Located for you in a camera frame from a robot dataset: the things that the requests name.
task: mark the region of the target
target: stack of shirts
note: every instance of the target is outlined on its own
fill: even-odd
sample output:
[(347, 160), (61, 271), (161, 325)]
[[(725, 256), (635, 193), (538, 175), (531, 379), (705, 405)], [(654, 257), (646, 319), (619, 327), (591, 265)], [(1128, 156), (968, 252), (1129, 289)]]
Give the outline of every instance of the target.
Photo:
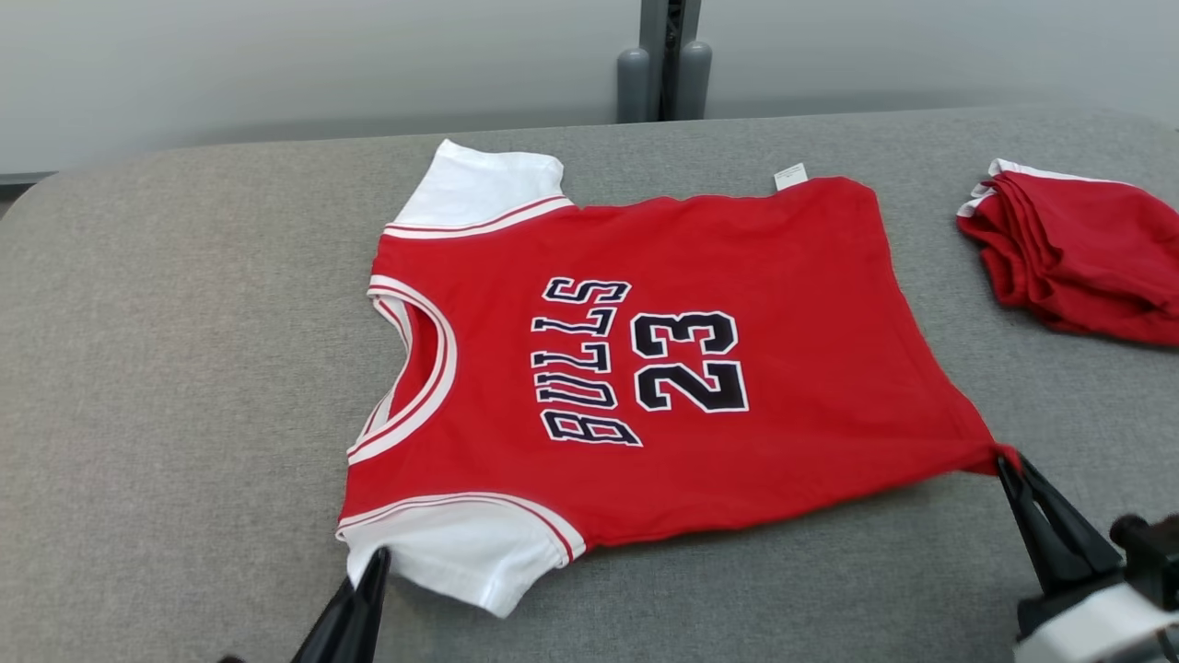
[(959, 210), (1006, 307), (1048, 327), (1179, 346), (1179, 214), (1121, 182), (1003, 159)]

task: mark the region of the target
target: clothing tag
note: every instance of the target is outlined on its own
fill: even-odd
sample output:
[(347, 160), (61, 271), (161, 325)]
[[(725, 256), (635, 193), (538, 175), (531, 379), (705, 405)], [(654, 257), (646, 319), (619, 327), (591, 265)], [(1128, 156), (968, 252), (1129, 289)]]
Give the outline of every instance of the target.
[(806, 182), (806, 166), (803, 164), (795, 164), (786, 170), (773, 173), (773, 184), (778, 191), (803, 182)]

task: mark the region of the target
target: padded table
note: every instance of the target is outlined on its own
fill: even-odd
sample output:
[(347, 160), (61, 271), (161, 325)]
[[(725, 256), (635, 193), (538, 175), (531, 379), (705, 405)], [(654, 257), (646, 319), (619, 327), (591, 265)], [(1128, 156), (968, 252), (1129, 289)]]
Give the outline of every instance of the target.
[[(1179, 353), (1000, 309), (954, 224), (995, 157), (1179, 205), (1173, 129), (1033, 106), (449, 137), (556, 156), (582, 205), (769, 195), (797, 162), (871, 186), (921, 329), (996, 438), (1099, 529), (1179, 507)], [(152, 153), (0, 219), (0, 659), (290, 659), (343, 577), (344, 449), (404, 360), (369, 264), (441, 138)], [(1038, 591), (999, 483), (955, 474), (598, 550), (505, 621), (396, 579), (377, 659), (997, 663)]]

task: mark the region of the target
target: red jersey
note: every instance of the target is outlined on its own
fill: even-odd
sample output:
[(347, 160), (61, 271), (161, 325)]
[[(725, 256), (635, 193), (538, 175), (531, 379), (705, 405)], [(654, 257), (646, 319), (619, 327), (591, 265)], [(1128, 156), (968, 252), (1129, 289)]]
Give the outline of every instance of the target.
[(871, 190), (579, 209), (560, 173), (447, 142), (386, 228), (369, 296), (409, 359), (348, 452), (354, 579), (389, 546), (397, 572), (505, 616), (597, 545), (994, 459), (897, 288)]
[(1122, 182), (995, 159), (959, 210), (995, 296), (1048, 327), (1179, 347), (1179, 212)]

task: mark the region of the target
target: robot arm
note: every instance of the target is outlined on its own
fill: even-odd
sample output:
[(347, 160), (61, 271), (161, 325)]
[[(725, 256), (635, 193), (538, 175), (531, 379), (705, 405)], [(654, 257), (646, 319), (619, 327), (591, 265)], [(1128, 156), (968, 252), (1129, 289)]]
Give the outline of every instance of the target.
[(1032, 464), (999, 461), (1042, 596), (1021, 600), (1015, 663), (1179, 663), (1179, 516), (1114, 523), (1121, 556)]
[[(389, 551), (378, 550), (357, 586), (344, 578), (291, 663), (371, 663), (381, 630), (381, 604), (389, 576)], [(242, 663), (229, 656), (220, 663)]]

